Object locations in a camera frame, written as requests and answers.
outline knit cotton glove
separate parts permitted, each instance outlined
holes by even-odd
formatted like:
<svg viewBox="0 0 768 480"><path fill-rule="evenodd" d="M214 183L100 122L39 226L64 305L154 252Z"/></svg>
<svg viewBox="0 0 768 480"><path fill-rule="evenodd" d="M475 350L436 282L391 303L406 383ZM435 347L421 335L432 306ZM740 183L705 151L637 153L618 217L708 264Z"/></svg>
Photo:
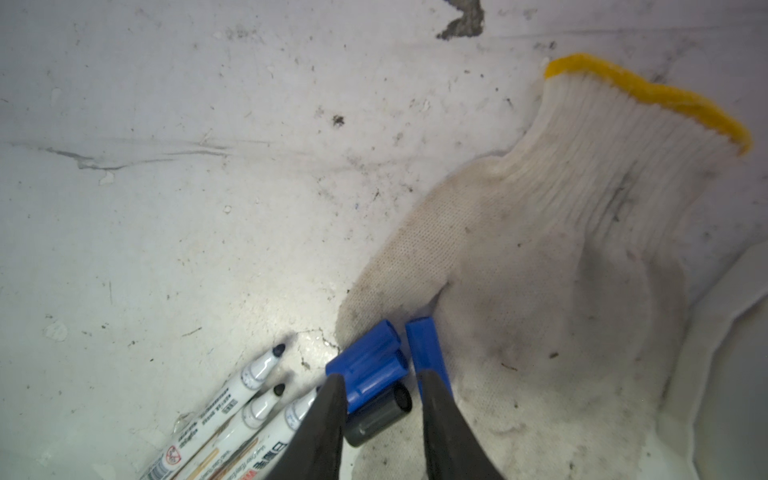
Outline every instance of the knit cotton glove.
<svg viewBox="0 0 768 480"><path fill-rule="evenodd" d="M336 338L400 327L439 294L455 401L506 478L634 478L685 327L674 231L749 133L588 55L545 77L528 133L414 209L344 300ZM422 478L415 404L363 447L355 479Z"/></svg>

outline white surface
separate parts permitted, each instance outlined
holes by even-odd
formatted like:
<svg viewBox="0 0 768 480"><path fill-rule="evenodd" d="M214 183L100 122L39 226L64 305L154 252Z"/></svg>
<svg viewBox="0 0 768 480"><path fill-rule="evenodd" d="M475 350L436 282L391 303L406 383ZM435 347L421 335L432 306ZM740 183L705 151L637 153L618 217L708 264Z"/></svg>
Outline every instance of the white surface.
<svg viewBox="0 0 768 480"><path fill-rule="evenodd" d="M751 468L759 465L761 447L768 441L757 426L765 423L768 405L761 368L768 359L764 352L768 323L765 309L757 307L765 295L768 242L744 252L691 310L657 427L658 438L668 447L669 463L680 469L676 477L680 480L699 480L699 471L702 480L765 477ZM730 422L732 418L741 422ZM753 442L753 437L763 441ZM737 468L740 464L749 467Z"/></svg>
<svg viewBox="0 0 768 480"><path fill-rule="evenodd" d="M701 480L768 478L768 300L733 327L716 362L696 422Z"/></svg>
<svg viewBox="0 0 768 480"><path fill-rule="evenodd" d="M766 236L762 1L482 4L480 37L439 41L442 0L3 2L2 477L135 478L180 414L298 332L295 399L410 207L523 135L545 58L602 55L752 130L694 209L693 296Z"/></svg>

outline marker tip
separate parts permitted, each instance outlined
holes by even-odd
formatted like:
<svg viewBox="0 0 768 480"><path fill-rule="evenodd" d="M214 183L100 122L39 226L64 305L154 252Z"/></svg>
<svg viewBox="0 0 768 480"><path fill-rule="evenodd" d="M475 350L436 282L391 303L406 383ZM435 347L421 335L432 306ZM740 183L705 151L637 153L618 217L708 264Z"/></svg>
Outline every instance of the marker tip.
<svg viewBox="0 0 768 480"><path fill-rule="evenodd" d="M279 344L278 346L276 346L275 348L272 349L272 354L274 356L276 356L277 358L280 358L281 356L283 356L283 352L285 352L285 351L286 351L286 344L285 343L281 343L281 344Z"/></svg>

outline marker cap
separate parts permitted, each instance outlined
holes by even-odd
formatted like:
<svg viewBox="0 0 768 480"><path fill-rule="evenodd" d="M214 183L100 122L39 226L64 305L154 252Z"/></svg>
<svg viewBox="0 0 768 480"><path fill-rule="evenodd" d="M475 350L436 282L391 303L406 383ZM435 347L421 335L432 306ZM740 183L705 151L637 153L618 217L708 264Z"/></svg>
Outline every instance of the marker cap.
<svg viewBox="0 0 768 480"><path fill-rule="evenodd" d="M358 378L351 386L346 387L347 411L355 412L395 381L408 375L408 360L400 350L396 350L364 378Z"/></svg>
<svg viewBox="0 0 768 480"><path fill-rule="evenodd" d="M258 429L279 400L280 396L276 394L275 389L270 389L264 395L251 400L243 407L243 421L252 429Z"/></svg>
<svg viewBox="0 0 768 480"><path fill-rule="evenodd" d="M344 437L351 446L359 447L408 415L412 407L408 389L395 382L349 416Z"/></svg>
<svg viewBox="0 0 768 480"><path fill-rule="evenodd" d="M317 398L317 390L312 389L305 396L294 400L286 407L285 419L291 430L296 431L299 428L301 421L304 420L306 413L315 402L315 398Z"/></svg>
<svg viewBox="0 0 768 480"><path fill-rule="evenodd" d="M400 337L395 328L388 320L382 320L328 362L326 375L344 376L350 413L408 373L408 362L399 348Z"/></svg>
<svg viewBox="0 0 768 480"><path fill-rule="evenodd" d="M411 357L416 374L418 375L424 369L435 370L445 383L448 393L453 396L451 381L448 378L448 371L445 369L445 361L442 358L437 329L435 329L435 321L432 317L425 316L406 323L406 335L408 336L408 345L411 347ZM419 393L424 398L421 382L419 382Z"/></svg>
<svg viewBox="0 0 768 480"><path fill-rule="evenodd" d="M251 390L258 390L266 382L267 376L277 366L280 362L280 357L283 355L285 346L283 346L283 349L278 350L279 355L275 354L276 349L280 346L282 346L282 343L255 359L243 369L240 378L246 387Z"/></svg>

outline white marker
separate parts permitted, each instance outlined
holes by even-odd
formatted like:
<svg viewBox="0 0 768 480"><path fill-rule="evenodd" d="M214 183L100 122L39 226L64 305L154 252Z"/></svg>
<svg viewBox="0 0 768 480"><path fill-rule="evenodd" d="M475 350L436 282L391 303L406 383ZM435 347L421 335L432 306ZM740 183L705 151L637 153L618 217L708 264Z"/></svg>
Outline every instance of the white marker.
<svg viewBox="0 0 768 480"><path fill-rule="evenodd" d="M261 429L239 458L231 462L230 467L214 476L213 480L251 480L257 475L259 478L266 477L277 464L280 453L285 450L296 434L315 397L317 397L317 389L313 389L312 392L283 409L272 422Z"/></svg>
<svg viewBox="0 0 768 480"><path fill-rule="evenodd" d="M285 344L279 344L227 380L203 411L174 436L174 441L152 462L141 480L167 480L184 467L219 427L261 388L285 349Z"/></svg>
<svg viewBox="0 0 768 480"><path fill-rule="evenodd" d="M285 383L280 383L269 392L253 399L225 423L219 432L181 469L176 480L208 480L216 473L239 447L248 441L266 421L272 408L277 405Z"/></svg>

